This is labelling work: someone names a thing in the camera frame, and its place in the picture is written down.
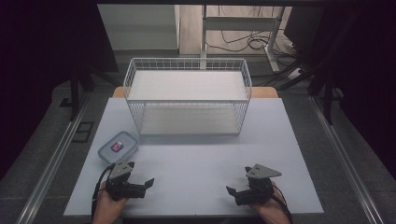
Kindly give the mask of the person's left hand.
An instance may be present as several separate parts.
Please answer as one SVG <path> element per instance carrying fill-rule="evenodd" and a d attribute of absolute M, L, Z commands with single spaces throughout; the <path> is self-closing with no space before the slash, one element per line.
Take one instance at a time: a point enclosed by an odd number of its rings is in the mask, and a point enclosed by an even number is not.
<path fill-rule="evenodd" d="M 97 196 L 92 224 L 114 224 L 127 202 L 127 198 L 114 201 L 106 191 L 106 183 L 103 182 Z"/>

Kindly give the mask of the black stand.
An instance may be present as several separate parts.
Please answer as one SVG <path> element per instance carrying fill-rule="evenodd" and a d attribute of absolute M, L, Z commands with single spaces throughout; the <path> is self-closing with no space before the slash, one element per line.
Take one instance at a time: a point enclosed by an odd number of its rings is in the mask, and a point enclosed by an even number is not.
<path fill-rule="evenodd" d="M 99 70 L 90 64 L 79 64 L 72 68 L 70 74 L 70 89 L 71 89 L 71 117 L 70 120 L 74 121 L 77 118 L 78 112 L 81 109 L 79 102 L 79 89 L 81 86 L 84 91 L 93 91 L 95 84 L 92 79 L 92 74 L 97 75 L 104 81 L 118 87 L 120 83 L 106 72 Z"/>
<path fill-rule="evenodd" d="M 308 86 L 310 95 L 318 95 L 320 91 L 324 91 L 322 101 L 322 115 L 329 125 L 332 125 L 332 101 L 334 87 L 334 68 L 331 62 L 322 62 L 316 67 L 314 77 Z"/>

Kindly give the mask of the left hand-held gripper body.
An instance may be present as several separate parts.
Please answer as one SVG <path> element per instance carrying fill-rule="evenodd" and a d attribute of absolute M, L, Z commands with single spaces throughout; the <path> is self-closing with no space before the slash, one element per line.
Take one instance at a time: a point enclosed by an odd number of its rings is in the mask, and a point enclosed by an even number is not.
<path fill-rule="evenodd" d="M 128 182 L 132 170 L 127 161 L 117 161 L 114 164 L 107 180 L 106 191 L 114 201 L 122 198 L 144 198 L 147 188 L 145 184 L 132 184 Z"/>

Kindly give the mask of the white cabinet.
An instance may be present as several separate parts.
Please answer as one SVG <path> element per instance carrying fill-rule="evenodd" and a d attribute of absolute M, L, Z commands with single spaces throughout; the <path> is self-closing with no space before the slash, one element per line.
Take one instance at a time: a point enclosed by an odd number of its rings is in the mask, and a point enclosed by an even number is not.
<path fill-rule="evenodd" d="M 114 50 L 178 49 L 179 5 L 97 6 Z"/>

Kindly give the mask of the white metal desk frame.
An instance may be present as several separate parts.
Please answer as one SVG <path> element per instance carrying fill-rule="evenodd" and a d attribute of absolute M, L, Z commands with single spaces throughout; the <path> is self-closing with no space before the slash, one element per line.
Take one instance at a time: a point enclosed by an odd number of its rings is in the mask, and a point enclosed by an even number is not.
<path fill-rule="evenodd" d="M 248 18 L 248 17 L 208 17 L 207 6 L 202 6 L 202 41 L 200 57 L 206 57 L 206 32 L 207 31 L 258 31 L 270 32 L 268 43 L 264 46 L 264 51 L 268 62 L 274 73 L 279 73 L 280 69 L 274 54 L 274 45 L 283 19 L 285 7 L 281 7 L 277 15 L 271 18 Z"/>

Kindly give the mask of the black rectangular floor frame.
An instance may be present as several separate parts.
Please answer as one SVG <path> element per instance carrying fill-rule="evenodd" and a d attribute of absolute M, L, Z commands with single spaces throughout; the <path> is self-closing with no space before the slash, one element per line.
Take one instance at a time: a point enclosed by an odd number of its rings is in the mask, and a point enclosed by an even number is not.
<path fill-rule="evenodd" d="M 93 121 L 82 121 L 73 136 L 73 143 L 87 143 L 93 128 Z"/>

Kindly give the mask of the wooden table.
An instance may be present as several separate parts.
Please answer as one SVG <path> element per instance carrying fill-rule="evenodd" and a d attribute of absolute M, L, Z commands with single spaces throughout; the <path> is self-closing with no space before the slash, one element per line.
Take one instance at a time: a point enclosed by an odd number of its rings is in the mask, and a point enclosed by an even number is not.
<path fill-rule="evenodd" d="M 117 87 L 112 95 L 113 98 L 122 98 L 123 97 L 123 87 Z M 278 94 L 275 88 L 273 87 L 253 87 L 252 98 L 277 98 Z"/>

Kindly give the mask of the person's right hand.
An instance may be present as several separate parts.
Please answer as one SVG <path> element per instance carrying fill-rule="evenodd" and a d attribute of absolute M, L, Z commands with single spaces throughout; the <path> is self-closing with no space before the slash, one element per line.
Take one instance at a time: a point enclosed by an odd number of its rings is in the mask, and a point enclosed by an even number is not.
<path fill-rule="evenodd" d="M 270 199 L 266 203 L 250 204 L 249 207 L 254 209 L 262 218 L 265 224 L 290 224 L 287 216 L 286 202 L 284 197 L 278 190 L 275 183 L 273 183 L 274 196 L 276 199 Z"/>

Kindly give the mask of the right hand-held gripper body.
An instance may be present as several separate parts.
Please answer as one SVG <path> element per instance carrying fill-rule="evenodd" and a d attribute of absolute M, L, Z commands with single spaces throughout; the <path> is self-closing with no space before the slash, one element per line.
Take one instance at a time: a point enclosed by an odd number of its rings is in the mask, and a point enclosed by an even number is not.
<path fill-rule="evenodd" d="M 282 176 L 279 171 L 256 163 L 246 173 L 248 189 L 236 192 L 237 205 L 266 203 L 274 194 L 271 177 Z"/>

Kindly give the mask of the aluminium rail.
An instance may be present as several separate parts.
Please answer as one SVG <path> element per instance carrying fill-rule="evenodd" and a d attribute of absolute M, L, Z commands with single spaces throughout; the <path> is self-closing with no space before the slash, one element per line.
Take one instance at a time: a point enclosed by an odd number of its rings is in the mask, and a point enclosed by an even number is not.
<path fill-rule="evenodd" d="M 90 98 L 90 93 L 83 94 L 76 116 L 68 123 L 68 126 L 64 131 L 59 144 L 52 153 L 43 173 L 37 180 L 35 187 L 25 206 L 21 210 L 21 213 L 15 224 L 33 224 L 36 214 L 43 203 L 48 190 L 50 189 L 50 185 L 59 170 L 59 167 L 64 159 L 64 155 L 78 129 L 78 125 L 85 114 Z"/>
<path fill-rule="evenodd" d="M 355 166 L 349 158 L 347 151 L 341 142 L 339 135 L 334 127 L 326 120 L 323 115 L 323 106 L 317 97 L 309 96 L 309 101 L 313 105 L 318 120 L 326 133 L 332 148 L 340 161 L 340 164 L 346 174 L 346 177 L 361 205 L 361 208 L 366 215 L 370 224 L 385 224 L 384 218 L 381 217 L 380 212 L 375 204 L 375 201 L 367 189 L 360 175 L 358 174 Z"/>

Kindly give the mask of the clear plastic container blue lid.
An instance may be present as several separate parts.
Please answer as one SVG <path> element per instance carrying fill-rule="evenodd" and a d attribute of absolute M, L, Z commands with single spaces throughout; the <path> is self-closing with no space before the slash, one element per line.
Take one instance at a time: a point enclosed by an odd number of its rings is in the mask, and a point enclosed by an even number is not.
<path fill-rule="evenodd" d="M 127 132 L 119 132 L 99 150 L 98 156 L 108 164 L 118 160 L 128 161 L 138 149 L 138 140 Z"/>

